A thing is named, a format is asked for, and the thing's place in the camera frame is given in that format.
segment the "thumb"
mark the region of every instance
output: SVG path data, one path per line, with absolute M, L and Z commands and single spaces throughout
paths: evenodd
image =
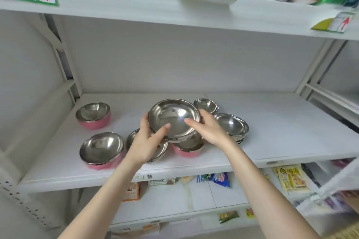
M 162 141 L 163 137 L 168 133 L 171 124 L 165 124 L 160 128 L 155 134 L 149 137 L 149 142 L 151 146 L 158 146 L 158 144 Z
M 194 128 L 199 133 L 201 133 L 201 131 L 205 130 L 204 124 L 198 123 L 197 121 L 194 121 L 193 119 L 185 118 L 185 123 L 187 125 L 189 125 L 190 127 Z

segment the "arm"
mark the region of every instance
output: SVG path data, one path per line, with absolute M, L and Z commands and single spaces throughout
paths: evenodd
M 191 119 L 185 119 L 186 123 L 227 156 L 265 237 L 267 239 L 320 239 L 303 216 L 222 130 L 212 115 L 204 110 L 200 112 L 204 118 L 204 125 Z
M 60 235 L 59 239 L 103 239 L 119 209 L 133 176 L 154 154 L 170 124 L 150 137 L 147 114 L 141 119 L 140 131 L 121 164 L 96 195 Z

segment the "stainless steel bowl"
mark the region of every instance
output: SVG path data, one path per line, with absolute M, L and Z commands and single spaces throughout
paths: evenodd
M 231 114 L 215 114 L 214 118 L 220 126 L 232 137 L 234 141 L 240 143 L 249 131 L 248 124 Z
M 175 146 L 179 150 L 185 152 L 192 152 L 199 150 L 203 147 L 203 145 L 204 145 L 203 137 L 198 132 L 196 132 L 194 135 L 189 137 L 186 141 L 175 144 Z
M 126 139 L 125 142 L 125 150 L 126 152 L 130 149 L 136 134 L 140 131 L 140 129 L 138 128 L 137 130 L 134 130 L 132 133 L 130 133 Z M 148 160 L 148 163 L 151 162 L 155 162 L 155 161 L 159 161 L 163 156 L 164 153 L 167 151 L 167 147 L 168 147 L 168 142 L 164 143 L 164 144 L 159 144 L 155 153 L 153 154 L 152 158 L 150 160 Z
M 171 128 L 164 137 L 168 142 L 183 142 L 196 133 L 189 127 L 185 118 L 200 122 L 201 115 L 198 109 L 190 102 L 181 99 L 167 99 L 158 102 L 148 113 L 148 124 L 157 132 L 163 125 L 170 123 Z
M 110 113 L 110 106 L 103 102 L 86 104 L 76 111 L 76 119 L 81 122 L 92 122 L 104 119 Z
M 193 102 L 193 105 L 197 109 L 203 109 L 206 110 L 209 114 L 213 114 L 219 110 L 218 105 L 207 98 L 200 98 Z
M 123 150 L 123 140 L 117 133 L 98 133 L 80 148 L 80 158 L 89 165 L 102 165 L 115 160 Z

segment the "metal shelf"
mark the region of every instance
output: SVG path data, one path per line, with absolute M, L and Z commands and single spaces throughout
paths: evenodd
M 349 158 L 359 155 L 359 136 L 294 93 L 206 94 L 220 112 L 237 115 L 249 124 L 241 144 L 260 168 Z M 82 143 L 98 132 L 113 131 L 126 138 L 141 116 L 166 98 L 190 102 L 204 94 L 84 94 L 76 103 L 30 171 L 16 186 L 26 192 L 56 191 L 103 185 L 113 170 L 88 169 L 79 157 Z M 112 122 L 100 130 L 82 128 L 76 110 L 87 103 L 111 106 Z M 159 162 L 144 164 L 133 181 L 231 171 L 226 156 L 206 144 L 201 155 L 187 159 L 170 149 Z
M 193 0 L 58 1 L 59 7 L 0 0 L 0 9 L 359 40 L 357 18 L 344 34 L 312 31 L 315 24 L 339 12 L 325 6 L 267 0 L 237 0 L 231 6 Z

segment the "person's right hand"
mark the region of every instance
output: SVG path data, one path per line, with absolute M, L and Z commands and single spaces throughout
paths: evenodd
M 200 109 L 199 111 L 203 117 L 204 124 L 198 123 L 190 118 L 186 118 L 185 123 L 198 131 L 204 139 L 220 149 L 222 149 L 224 143 L 232 141 L 231 137 L 221 128 L 213 115 L 203 109 Z

